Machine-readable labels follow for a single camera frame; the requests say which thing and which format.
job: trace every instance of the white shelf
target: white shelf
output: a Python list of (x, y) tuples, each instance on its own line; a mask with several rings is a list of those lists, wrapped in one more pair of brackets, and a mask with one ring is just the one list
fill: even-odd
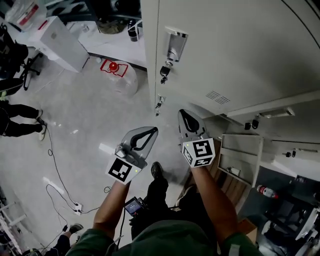
[[(82, 31), (82, 24), (89, 31)], [(88, 53), (107, 56), (121, 61), (147, 67), (145, 40), (142, 28), (139, 29), (139, 40), (132, 42), (127, 29), (118, 34), (100, 33), (94, 21), (69, 22), (66, 27), (79, 40)]]
[[(223, 134), (218, 168), (237, 180), (254, 187), (258, 177), (263, 148), (259, 135)], [(239, 176), (227, 171), (240, 170)]]

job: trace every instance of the green shirt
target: green shirt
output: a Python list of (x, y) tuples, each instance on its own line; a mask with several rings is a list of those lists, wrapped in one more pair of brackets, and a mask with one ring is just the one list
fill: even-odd
[[(69, 250), (66, 256), (105, 256), (108, 247), (114, 241), (99, 229), (88, 229), (77, 244)], [(195, 223), (185, 220), (158, 221), (141, 232), (130, 244), (112, 256), (215, 256), (216, 241), (209, 241), (204, 231)], [(222, 255), (262, 256), (249, 238), (236, 233), (228, 237), (221, 247)]]

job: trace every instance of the tiled floor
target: tiled floor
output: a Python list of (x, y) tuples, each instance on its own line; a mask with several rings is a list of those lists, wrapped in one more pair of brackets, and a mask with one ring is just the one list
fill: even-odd
[[(43, 109), (57, 166), (71, 198), (83, 204), (83, 211), (100, 206), (106, 196), (104, 187), (111, 186), (114, 180), (105, 175), (109, 155), (100, 150), (99, 145), (114, 148), (128, 131), (142, 126), (156, 126), (159, 134), (147, 158), (148, 166), (132, 181), (127, 200), (146, 195), (153, 180), (151, 164), (159, 161), (167, 171), (169, 180), (166, 201), (173, 206), (187, 174), (187, 162), (178, 146), (178, 120), (168, 122), (174, 118), (166, 119), (164, 115), (155, 117), (153, 113), (147, 73), (136, 70), (138, 92), (131, 99), (123, 99), (109, 89), (106, 74), (100, 71), (100, 64), (94, 57), (88, 60), (81, 73), (63, 71), (45, 57), (42, 62), (41, 75), (33, 77), (29, 90), (21, 89), (11, 97), (10, 102)], [(14, 120), (31, 122), (22, 117), (15, 117)], [(20, 201), (27, 215), (24, 225), (33, 234), (32, 238), (30, 233), (25, 235), (29, 247), (40, 247), (39, 243), (47, 245), (65, 224), (63, 219), (60, 224), (45, 190), (45, 178), (63, 189), (53, 158), (48, 155), (49, 148), (48, 134), (42, 142), (38, 141), (36, 133), (0, 139), (0, 185), (9, 194), (9, 199)], [(68, 224), (81, 223), (84, 229), (91, 228), (95, 211), (77, 216), (56, 191), (50, 187), (48, 189), (56, 208)], [(122, 245), (131, 242), (128, 220), (126, 215)]]

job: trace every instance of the red and white bottle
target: red and white bottle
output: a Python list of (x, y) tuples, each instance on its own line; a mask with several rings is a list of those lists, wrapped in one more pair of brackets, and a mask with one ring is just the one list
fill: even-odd
[(100, 70), (107, 72), (110, 87), (116, 93), (130, 98), (137, 92), (137, 74), (129, 63), (121, 60), (111, 61), (106, 59)]
[(263, 194), (264, 196), (268, 197), (268, 198), (274, 198), (277, 199), (279, 196), (278, 194), (271, 188), (268, 188), (266, 186), (263, 185), (259, 185), (256, 190)]

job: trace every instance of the black shoe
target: black shoe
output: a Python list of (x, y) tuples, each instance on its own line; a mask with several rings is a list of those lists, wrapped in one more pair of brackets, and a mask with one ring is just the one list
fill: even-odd
[(42, 125), (42, 130), (39, 132), (39, 141), (43, 141), (47, 131), (47, 123), (43, 121), (41, 118), (37, 119), (38, 123)]
[(80, 230), (82, 230), (84, 228), (84, 226), (82, 226), (81, 224), (73, 224), (72, 226), (70, 226), (69, 231), (71, 232), (71, 234), (74, 234)]
[(154, 179), (163, 178), (163, 170), (159, 162), (154, 162), (151, 166), (151, 174)]

